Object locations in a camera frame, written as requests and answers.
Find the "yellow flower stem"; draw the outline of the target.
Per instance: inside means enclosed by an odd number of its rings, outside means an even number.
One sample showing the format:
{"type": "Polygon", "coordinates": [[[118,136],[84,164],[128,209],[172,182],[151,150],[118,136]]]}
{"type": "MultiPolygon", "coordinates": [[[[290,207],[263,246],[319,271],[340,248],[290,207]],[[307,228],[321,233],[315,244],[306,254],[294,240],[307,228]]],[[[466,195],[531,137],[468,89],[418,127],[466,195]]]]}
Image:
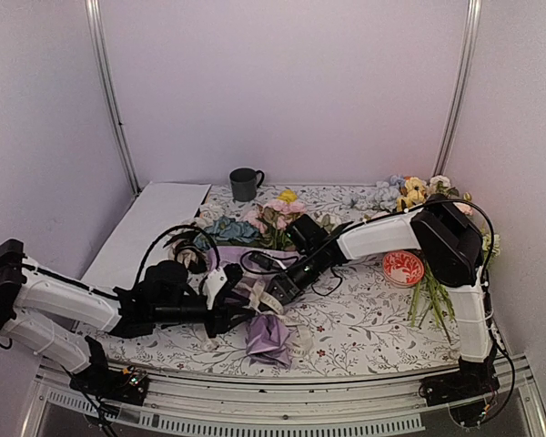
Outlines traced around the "yellow flower stem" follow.
{"type": "Polygon", "coordinates": [[[285,189],[278,195],[278,200],[291,204],[298,199],[298,195],[291,189],[285,189]]]}

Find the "white printed ribbon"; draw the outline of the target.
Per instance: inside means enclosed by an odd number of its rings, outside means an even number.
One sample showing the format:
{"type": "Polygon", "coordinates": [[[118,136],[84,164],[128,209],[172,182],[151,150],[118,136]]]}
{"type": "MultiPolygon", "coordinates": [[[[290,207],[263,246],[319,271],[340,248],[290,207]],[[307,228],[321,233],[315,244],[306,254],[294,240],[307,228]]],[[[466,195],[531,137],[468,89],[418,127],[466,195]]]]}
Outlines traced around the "white printed ribbon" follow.
{"type": "Polygon", "coordinates": [[[313,347],[309,328],[285,314],[283,306],[265,291],[265,281],[257,279],[252,286],[240,282],[248,292],[248,304],[242,310],[255,311],[249,324],[247,354],[254,360],[289,366],[290,357],[305,357],[313,347]]]}

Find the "blue hydrangea stem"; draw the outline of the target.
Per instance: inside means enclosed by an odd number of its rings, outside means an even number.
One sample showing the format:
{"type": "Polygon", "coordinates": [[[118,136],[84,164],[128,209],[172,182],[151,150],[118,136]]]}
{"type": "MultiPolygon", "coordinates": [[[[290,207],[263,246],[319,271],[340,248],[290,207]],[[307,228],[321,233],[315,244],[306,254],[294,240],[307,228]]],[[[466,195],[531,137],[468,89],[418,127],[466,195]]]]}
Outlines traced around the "blue hydrangea stem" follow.
{"type": "Polygon", "coordinates": [[[246,221],[221,216],[209,221],[198,218],[194,224],[203,229],[218,246],[251,246],[260,238],[260,231],[246,221]]]}

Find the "pink wrapping paper sheet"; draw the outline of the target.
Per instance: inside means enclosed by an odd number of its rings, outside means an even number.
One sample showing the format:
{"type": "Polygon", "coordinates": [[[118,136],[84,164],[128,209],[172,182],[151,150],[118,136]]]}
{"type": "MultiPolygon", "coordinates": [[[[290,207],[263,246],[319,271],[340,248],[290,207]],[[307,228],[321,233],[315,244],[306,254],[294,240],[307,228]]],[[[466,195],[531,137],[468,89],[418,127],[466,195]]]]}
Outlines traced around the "pink wrapping paper sheet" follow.
{"type": "Polygon", "coordinates": [[[242,293],[249,298],[249,307],[256,311],[247,327],[249,360],[288,369],[292,361],[291,329],[280,299],[267,286],[272,284],[275,274],[288,267],[291,257],[238,246],[221,246],[219,253],[226,265],[237,263],[246,274],[240,281],[242,293]]]}

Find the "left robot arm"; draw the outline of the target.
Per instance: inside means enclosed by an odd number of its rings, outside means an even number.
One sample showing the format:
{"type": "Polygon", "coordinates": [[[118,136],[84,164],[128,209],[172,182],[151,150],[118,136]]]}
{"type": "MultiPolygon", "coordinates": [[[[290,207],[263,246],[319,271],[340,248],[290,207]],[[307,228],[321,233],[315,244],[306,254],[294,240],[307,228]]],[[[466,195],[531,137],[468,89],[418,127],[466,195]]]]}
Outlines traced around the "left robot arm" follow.
{"type": "Polygon", "coordinates": [[[81,375],[96,394],[108,395],[117,377],[102,345],[63,328],[54,316],[121,339],[183,323],[201,324],[214,338],[256,314],[233,290],[241,277],[241,268],[227,265],[212,270],[204,290],[195,291],[182,264],[163,260],[147,268],[131,289],[107,290],[44,268],[26,256],[21,241],[9,239],[0,245],[0,335],[81,375]]]}

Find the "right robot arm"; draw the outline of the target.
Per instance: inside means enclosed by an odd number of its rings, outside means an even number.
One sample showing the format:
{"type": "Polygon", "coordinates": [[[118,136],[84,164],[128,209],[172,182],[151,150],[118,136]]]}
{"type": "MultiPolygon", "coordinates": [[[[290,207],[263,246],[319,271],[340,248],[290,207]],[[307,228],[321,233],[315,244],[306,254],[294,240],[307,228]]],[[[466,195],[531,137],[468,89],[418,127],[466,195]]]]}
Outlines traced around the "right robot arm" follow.
{"type": "Polygon", "coordinates": [[[434,194],[407,211],[394,212],[332,231],[303,215],[288,226],[300,259],[275,274],[267,292],[287,305],[325,271],[369,255],[402,249],[422,253],[439,284],[450,295],[460,336],[460,370],[452,389],[470,397],[492,374],[497,348],[491,339],[487,292],[489,258],[483,236],[460,211],[461,200],[434,194]]]}

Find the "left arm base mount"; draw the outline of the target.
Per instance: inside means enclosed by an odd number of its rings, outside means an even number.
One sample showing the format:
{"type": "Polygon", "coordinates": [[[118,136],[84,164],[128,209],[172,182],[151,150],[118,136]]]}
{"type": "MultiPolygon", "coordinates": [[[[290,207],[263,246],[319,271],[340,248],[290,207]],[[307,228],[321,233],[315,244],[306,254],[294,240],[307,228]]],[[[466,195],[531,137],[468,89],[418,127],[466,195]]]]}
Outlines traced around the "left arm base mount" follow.
{"type": "Polygon", "coordinates": [[[144,371],[132,367],[126,371],[111,370],[90,364],[78,373],[70,374],[70,388],[98,399],[142,406],[150,380],[144,371]]]}

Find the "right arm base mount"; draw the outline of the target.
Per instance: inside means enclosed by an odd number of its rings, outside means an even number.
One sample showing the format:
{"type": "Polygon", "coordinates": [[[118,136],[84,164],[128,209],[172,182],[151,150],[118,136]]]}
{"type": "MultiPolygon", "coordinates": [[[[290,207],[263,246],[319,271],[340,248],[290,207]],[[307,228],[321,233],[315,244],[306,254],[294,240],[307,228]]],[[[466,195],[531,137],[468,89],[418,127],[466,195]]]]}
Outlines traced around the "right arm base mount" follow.
{"type": "Polygon", "coordinates": [[[419,396],[428,406],[464,401],[499,389],[500,383],[491,362],[460,359],[459,365],[457,371],[427,377],[420,382],[419,396]]]}

